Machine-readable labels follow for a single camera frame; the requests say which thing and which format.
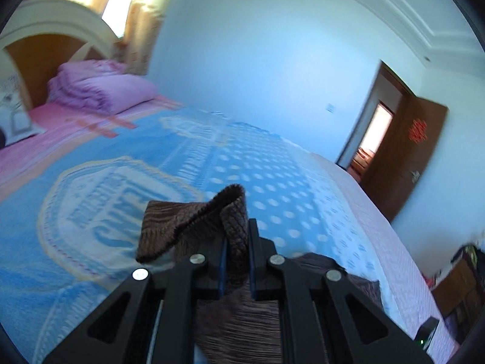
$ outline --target white pillow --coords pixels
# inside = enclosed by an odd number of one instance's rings
[[[0,130],[0,148],[45,132],[32,123],[25,110],[18,91],[17,76],[0,80]]]

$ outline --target brown knit fabric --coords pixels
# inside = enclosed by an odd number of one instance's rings
[[[218,301],[199,301],[195,341],[211,363],[281,363],[279,310],[276,301],[251,299],[248,272],[248,225],[244,188],[230,185],[208,203],[149,202],[142,223],[137,261],[149,262],[175,246],[175,260],[197,252],[200,242],[224,234],[231,287]],[[300,266],[324,273],[334,260],[316,255],[296,259]],[[350,279],[382,308],[379,282]]]

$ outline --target red door decoration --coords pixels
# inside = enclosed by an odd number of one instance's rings
[[[415,143],[421,143],[428,139],[426,135],[426,122],[421,119],[414,119],[409,129],[409,139]]]

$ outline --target white quilted bed cover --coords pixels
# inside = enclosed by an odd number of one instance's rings
[[[436,364],[446,363],[457,343],[448,333],[431,292],[396,232],[346,171],[321,156],[313,156],[337,184],[373,245],[408,335],[414,338],[430,316],[440,320],[428,353]]]

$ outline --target ceiling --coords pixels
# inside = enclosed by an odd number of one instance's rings
[[[384,21],[426,67],[485,77],[485,52],[452,0],[356,0]]]

